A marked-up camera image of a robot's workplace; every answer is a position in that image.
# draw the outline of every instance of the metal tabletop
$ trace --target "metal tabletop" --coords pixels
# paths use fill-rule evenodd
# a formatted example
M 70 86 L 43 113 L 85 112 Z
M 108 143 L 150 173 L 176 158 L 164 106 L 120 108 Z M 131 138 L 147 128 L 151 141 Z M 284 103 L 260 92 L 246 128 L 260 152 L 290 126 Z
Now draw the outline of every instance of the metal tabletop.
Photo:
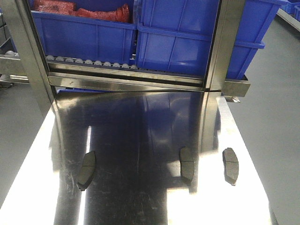
M 191 182 L 179 154 L 195 162 Z M 239 161 L 225 181 L 222 152 Z M 94 178 L 77 187 L 84 155 Z M 277 224 L 247 148 L 219 92 L 61 93 L 0 209 L 16 225 Z

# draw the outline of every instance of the gray floor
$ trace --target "gray floor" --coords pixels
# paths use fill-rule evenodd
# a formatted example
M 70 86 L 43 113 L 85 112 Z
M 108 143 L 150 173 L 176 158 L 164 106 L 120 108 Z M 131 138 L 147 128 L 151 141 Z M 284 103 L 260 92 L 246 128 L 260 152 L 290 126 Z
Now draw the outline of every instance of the gray floor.
M 300 224 L 300 33 L 280 18 L 247 70 L 240 104 L 229 104 L 280 225 Z
M 247 71 L 247 96 L 230 108 L 279 224 L 298 225 L 300 34 L 277 18 L 264 41 Z M 28 85 L 0 90 L 0 205 L 41 123 Z
M 0 89 L 0 206 L 42 122 L 29 85 Z

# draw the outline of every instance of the vertical steel column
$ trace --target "vertical steel column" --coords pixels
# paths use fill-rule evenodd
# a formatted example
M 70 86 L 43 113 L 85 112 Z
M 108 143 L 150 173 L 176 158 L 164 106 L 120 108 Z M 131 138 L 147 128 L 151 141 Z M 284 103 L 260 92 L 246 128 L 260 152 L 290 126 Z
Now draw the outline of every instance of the vertical steel column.
M 221 92 L 205 92 L 200 114 L 200 152 L 209 152 L 214 149 L 214 135 L 218 112 L 217 98 Z
M 54 100 L 55 92 L 48 81 L 49 68 L 28 2 L 27 0 L 1 0 L 0 6 L 37 103 L 45 117 Z
M 220 0 L 210 61 L 204 80 L 204 87 L 208 91 L 222 90 L 244 5 L 245 0 Z

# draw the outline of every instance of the stacked blue bins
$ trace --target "stacked blue bins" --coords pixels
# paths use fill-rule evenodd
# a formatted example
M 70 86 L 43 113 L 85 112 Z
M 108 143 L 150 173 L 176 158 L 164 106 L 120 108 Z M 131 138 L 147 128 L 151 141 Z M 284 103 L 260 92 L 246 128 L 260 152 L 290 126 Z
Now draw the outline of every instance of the stacked blue bins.
M 283 5 L 281 8 L 286 11 L 288 14 L 295 14 L 296 13 L 296 6 L 300 6 L 300 0 L 287 0 L 288 3 Z
M 67 0 L 76 9 L 113 11 L 134 0 Z M 33 19 L 46 55 L 129 63 L 135 49 L 136 24 L 32 11 Z
M 227 78 L 242 79 L 286 0 L 247 0 Z M 138 67 L 203 76 L 219 0 L 144 0 L 138 23 Z

